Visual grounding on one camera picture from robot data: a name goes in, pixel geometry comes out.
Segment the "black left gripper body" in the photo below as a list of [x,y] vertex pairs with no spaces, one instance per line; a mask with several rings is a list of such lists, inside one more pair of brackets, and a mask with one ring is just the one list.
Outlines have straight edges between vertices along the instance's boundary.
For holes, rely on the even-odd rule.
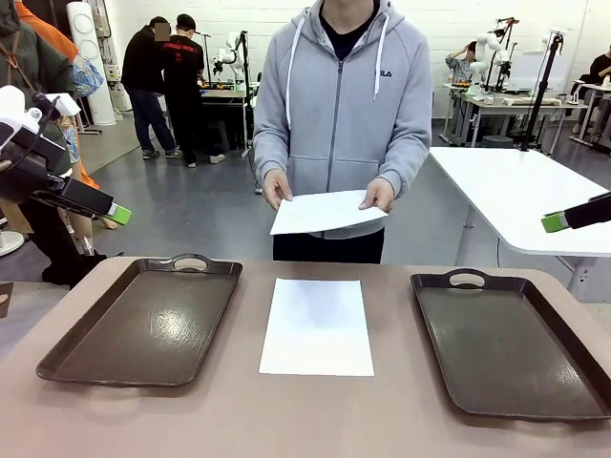
[[10,140],[2,150],[1,162],[9,163],[1,167],[1,199],[11,203],[64,187],[67,151],[42,137],[31,150]]

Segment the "person's right hand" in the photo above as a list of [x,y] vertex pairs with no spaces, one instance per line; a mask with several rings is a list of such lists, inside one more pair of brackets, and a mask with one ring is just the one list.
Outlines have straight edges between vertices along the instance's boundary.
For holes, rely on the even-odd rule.
[[284,171],[274,169],[269,171],[263,180],[263,197],[267,204],[278,211],[284,200],[291,201],[293,194]]

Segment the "person's left hand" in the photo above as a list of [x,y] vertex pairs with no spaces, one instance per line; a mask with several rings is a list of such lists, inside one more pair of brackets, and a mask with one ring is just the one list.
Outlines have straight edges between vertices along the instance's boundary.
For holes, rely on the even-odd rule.
[[389,213],[394,203],[394,191],[390,183],[384,178],[376,178],[371,181],[366,190],[365,198],[359,206],[360,210],[378,208]]

